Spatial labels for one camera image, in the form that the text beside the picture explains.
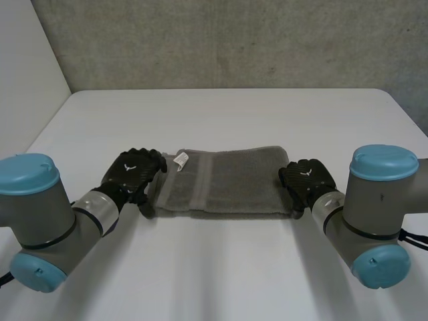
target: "white table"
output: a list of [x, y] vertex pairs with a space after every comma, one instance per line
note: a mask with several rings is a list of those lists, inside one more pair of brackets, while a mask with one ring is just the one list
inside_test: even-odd
[[[126, 90], [71, 96], [29, 152], [50, 155], [71, 200], [95, 187], [131, 147], [235, 150], [283, 146], [318, 158], [345, 191], [352, 152], [396, 144], [428, 156], [428, 138], [380, 90]], [[428, 234], [428, 215], [405, 227]], [[0, 272], [19, 246], [0, 233]], [[12, 282], [0, 319], [426, 320], [428, 253], [404, 247], [411, 273], [387, 290], [364, 288], [307, 213], [292, 221], [147, 221], [127, 205], [67, 282], [51, 294]]]

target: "light blue joint cap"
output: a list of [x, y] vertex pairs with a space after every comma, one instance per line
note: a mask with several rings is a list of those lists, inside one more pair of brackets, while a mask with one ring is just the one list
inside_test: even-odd
[[366, 145], [354, 152], [350, 172], [368, 181], [395, 181], [416, 173], [419, 161], [415, 154], [398, 146]]
[[43, 293], [55, 291], [67, 279], [67, 275], [55, 265], [24, 253], [15, 255], [10, 268], [16, 280]]
[[350, 270], [361, 284], [370, 288], [389, 288], [406, 278], [410, 257], [400, 245], [372, 248], [358, 256]]
[[54, 186], [60, 172], [43, 154], [21, 154], [0, 160], [0, 195], [30, 195]]

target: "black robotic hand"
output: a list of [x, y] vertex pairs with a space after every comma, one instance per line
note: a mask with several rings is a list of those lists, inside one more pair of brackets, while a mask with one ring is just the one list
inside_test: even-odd
[[301, 218], [305, 208], [312, 209], [320, 196], [336, 190], [332, 175], [318, 159], [290, 162], [279, 170], [278, 175], [292, 199], [294, 219]]
[[140, 212], [147, 218], [154, 216], [154, 211], [147, 202], [144, 190], [153, 181], [158, 171], [167, 172], [167, 162], [155, 149], [130, 149], [123, 152], [113, 162], [102, 179], [102, 186], [115, 184], [120, 186], [128, 197], [129, 203], [138, 205]]

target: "towel tag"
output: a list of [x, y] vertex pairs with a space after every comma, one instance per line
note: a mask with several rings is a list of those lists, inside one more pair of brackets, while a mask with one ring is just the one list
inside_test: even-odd
[[189, 159], [189, 156], [185, 152], [182, 152], [179, 156], [174, 158], [173, 162], [179, 165], [179, 169], [177, 169], [177, 172], [181, 172], [183, 167], [186, 165], [188, 159]]

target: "folded towel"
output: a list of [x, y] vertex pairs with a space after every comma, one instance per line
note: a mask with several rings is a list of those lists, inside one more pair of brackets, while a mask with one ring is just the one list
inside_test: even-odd
[[148, 191], [156, 216], [204, 219], [284, 218], [290, 214], [278, 169], [288, 164], [278, 146], [230, 152], [180, 150], [189, 160], [177, 172], [165, 155], [168, 173], [159, 173]]

